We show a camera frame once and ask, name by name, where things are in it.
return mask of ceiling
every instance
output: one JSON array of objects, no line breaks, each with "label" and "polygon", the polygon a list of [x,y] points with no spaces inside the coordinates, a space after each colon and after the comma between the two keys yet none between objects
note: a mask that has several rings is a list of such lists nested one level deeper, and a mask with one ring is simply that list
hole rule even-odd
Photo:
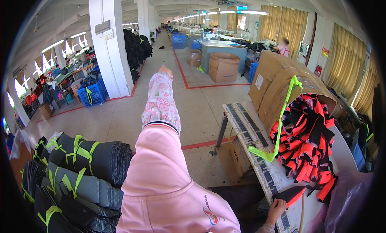
[{"label": "ceiling", "polygon": [[[155,6],[160,17],[173,17],[184,14],[195,14],[198,10],[208,10],[214,7],[225,7],[228,4],[217,5],[223,0],[149,0]],[[297,8],[308,12],[316,11],[322,16],[332,15],[343,23],[354,26],[357,20],[349,15],[347,5],[342,0],[226,0],[232,5],[247,4],[259,7],[262,4],[272,4]],[[16,50],[16,58],[27,58],[32,52],[37,53],[53,42],[69,37],[75,33],[89,29],[89,0],[51,0],[43,4],[37,18],[33,18],[23,34]],[[138,21],[137,4],[135,0],[122,0],[122,20],[124,23]]]}]

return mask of hand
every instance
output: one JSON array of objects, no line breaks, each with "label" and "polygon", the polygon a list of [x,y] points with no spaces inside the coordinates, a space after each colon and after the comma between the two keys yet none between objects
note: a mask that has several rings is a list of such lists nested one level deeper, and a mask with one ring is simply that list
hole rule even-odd
[{"label": "hand", "polygon": [[173,75],[171,74],[171,70],[169,70],[164,65],[162,65],[158,72],[162,72],[162,71],[166,72],[170,76],[171,81],[173,81]]},{"label": "hand", "polygon": [[287,208],[287,202],[282,199],[275,199],[268,211],[266,223],[275,224],[276,220],[283,214]]}]

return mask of person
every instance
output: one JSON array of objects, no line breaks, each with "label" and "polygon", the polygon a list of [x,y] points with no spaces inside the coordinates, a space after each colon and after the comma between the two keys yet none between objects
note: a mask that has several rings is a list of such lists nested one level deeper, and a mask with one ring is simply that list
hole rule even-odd
[{"label": "person", "polygon": [[273,47],[275,50],[279,51],[279,54],[288,57],[290,55],[290,49],[288,48],[288,45],[290,42],[286,37],[282,37],[277,42],[277,46]]},{"label": "person", "polygon": [[[172,81],[172,72],[163,65],[149,82],[142,132],[121,187],[122,215],[116,232],[242,232],[235,213],[250,203],[246,198],[264,197],[263,189],[256,185],[205,189],[192,180],[181,149]],[[273,233],[286,207],[285,201],[275,200],[258,233]]]},{"label": "person", "polygon": [[219,28],[217,28],[217,25],[215,25],[215,27],[212,30],[213,30],[213,33],[216,33],[216,31],[219,30]]}]

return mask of factory floor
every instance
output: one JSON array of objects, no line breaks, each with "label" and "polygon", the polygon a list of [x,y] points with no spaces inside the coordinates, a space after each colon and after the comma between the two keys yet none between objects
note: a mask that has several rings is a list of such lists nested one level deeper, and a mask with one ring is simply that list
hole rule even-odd
[{"label": "factory floor", "polygon": [[[48,120],[37,110],[26,127],[31,142],[37,144],[42,136],[49,139],[55,131],[63,131],[71,137],[80,134],[93,141],[122,141],[135,151],[142,130],[141,115],[147,101],[149,81],[165,61],[165,66],[174,76],[174,100],[182,128],[180,139],[191,178],[203,187],[229,185],[218,156],[210,155],[209,151],[213,150],[219,133],[222,104],[250,100],[248,73],[244,77],[238,74],[235,82],[215,83],[208,74],[187,64],[186,50],[176,49],[174,52],[166,30],[162,30],[153,44],[152,57],[138,69],[141,74],[132,97],[107,100],[90,108],[84,108],[82,103],[73,99],[70,105],[63,105]],[[230,132],[228,125],[225,138]]]}]

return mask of blue basket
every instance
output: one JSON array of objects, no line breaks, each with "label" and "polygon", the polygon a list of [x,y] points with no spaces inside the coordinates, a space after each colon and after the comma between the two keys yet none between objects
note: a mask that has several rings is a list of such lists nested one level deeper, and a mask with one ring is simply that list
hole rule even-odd
[{"label": "blue basket", "polygon": [[85,108],[99,105],[101,103],[105,103],[105,100],[108,94],[107,94],[105,84],[103,82],[103,78],[99,79],[99,81],[96,84],[88,86],[87,88],[91,91],[91,99],[93,103],[92,105],[88,101],[86,87],[84,86],[84,84],[82,84],[78,89],[80,100],[82,100]]},{"label": "blue basket", "polygon": [[182,33],[173,34],[172,37],[173,49],[183,49],[186,47],[186,36]]},{"label": "blue basket", "polygon": [[202,47],[201,43],[195,43],[195,41],[192,42],[192,50],[200,49]]},{"label": "blue basket", "polygon": [[248,82],[252,83],[253,78],[255,77],[256,69],[258,68],[258,63],[251,63],[249,68],[249,77]]}]

